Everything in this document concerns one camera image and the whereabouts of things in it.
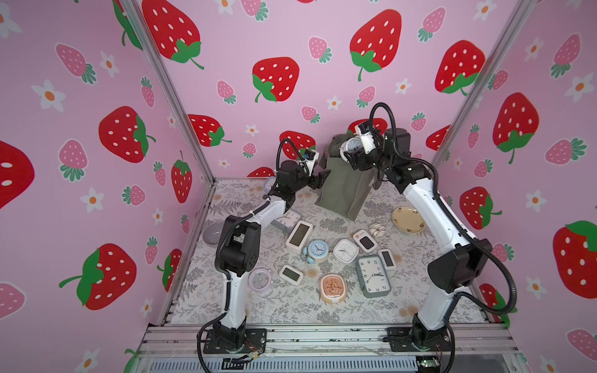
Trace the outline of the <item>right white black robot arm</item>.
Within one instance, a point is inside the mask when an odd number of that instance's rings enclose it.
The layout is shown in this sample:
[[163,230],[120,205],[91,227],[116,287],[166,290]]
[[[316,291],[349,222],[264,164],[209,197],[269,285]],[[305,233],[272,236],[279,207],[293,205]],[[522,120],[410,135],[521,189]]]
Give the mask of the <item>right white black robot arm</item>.
[[375,168],[384,175],[418,210],[436,238],[442,255],[428,265],[432,286],[412,326],[414,338],[423,344],[446,331],[458,301],[470,295],[470,283],[488,261],[483,251],[491,245],[467,234],[438,192],[435,168],[422,159],[399,152],[401,141],[407,137],[405,130],[390,138],[360,124],[354,137],[357,144],[345,145],[340,153],[353,169]]

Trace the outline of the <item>white twin-bell alarm clock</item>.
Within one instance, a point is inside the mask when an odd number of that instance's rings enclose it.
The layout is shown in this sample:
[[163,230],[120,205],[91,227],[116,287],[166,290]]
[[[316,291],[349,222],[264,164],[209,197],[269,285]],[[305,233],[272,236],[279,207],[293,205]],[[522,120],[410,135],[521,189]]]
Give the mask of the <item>white twin-bell alarm clock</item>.
[[363,144],[362,144],[362,140],[359,137],[355,136],[353,138],[349,138],[339,148],[340,157],[346,163],[348,163],[349,162],[348,153],[352,154],[357,151],[362,151],[362,149],[363,149]]

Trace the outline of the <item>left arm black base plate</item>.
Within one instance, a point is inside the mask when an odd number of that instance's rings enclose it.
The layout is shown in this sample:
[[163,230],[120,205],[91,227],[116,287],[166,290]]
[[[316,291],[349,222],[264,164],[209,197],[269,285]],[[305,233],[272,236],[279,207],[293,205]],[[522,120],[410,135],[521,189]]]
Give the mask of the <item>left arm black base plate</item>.
[[267,329],[245,329],[242,334],[219,334],[213,329],[202,338],[205,354],[249,354],[262,352],[267,343]]

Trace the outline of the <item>grey-green canvas tote bag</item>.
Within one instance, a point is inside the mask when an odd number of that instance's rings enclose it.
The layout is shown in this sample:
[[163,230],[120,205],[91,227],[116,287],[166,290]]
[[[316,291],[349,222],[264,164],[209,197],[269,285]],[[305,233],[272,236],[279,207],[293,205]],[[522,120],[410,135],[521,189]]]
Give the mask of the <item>grey-green canvas tote bag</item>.
[[325,146],[319,166],[331,171],[315,205],[355,221],[371,191],[376,173],[374,169],[359,171],[340,157],[340,147],[354,138],[351,132],[336,135]]

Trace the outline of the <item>blue twin-bell alarm clock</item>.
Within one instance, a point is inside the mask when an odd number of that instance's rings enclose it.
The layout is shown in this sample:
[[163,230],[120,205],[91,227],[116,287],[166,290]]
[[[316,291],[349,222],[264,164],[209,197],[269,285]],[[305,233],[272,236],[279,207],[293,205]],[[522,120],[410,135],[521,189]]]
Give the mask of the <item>blue twin-bell alarm clock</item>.
[[314,240],[302,249],[301,258],[308,264],[321,264],[328,258],[329,251],[323,240]]

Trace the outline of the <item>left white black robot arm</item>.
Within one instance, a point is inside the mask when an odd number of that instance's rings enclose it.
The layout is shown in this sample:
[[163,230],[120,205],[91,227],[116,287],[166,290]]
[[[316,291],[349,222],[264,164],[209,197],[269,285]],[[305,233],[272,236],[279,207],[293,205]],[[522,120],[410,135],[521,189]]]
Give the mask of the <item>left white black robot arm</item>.
[[323,187],[331,171],[315,174],[316,165],[309,160],[284,161],[264,203],[245,216],[230,215],[225,220],[215,255],[215,268],[225,280],[222,315],[214,324],[217,331],[237,332],[245,327],[248,277],[259,258],[261,230],[290,210],[298,191]]

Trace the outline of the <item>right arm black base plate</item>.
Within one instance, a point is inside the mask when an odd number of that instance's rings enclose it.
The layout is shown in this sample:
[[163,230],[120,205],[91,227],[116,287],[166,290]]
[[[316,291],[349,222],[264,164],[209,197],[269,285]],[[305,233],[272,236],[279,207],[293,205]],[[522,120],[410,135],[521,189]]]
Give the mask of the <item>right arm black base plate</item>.
[[390,327],[382,339],[393,352],[449,352],[452,339],[446,327],[437,330],[413,327]]

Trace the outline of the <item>white square analog clock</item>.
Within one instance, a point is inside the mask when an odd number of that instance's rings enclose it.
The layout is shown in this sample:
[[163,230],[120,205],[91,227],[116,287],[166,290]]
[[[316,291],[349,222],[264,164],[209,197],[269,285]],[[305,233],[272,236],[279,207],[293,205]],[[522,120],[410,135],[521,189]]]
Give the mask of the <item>white square analog clock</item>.
[[333,248],[333,255],[342,264],[351,264],[359,255],[359,247],[348,239],[341,239]]

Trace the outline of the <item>white timer orange button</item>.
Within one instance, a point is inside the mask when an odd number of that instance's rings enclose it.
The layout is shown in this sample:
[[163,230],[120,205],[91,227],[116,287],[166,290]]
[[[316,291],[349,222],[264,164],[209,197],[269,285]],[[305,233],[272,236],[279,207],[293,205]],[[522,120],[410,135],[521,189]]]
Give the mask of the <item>white timer orange button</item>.
[[357,231],[352,238],[364,253],[373,253],[379,248],[378,243],[366,230],[361,229]]

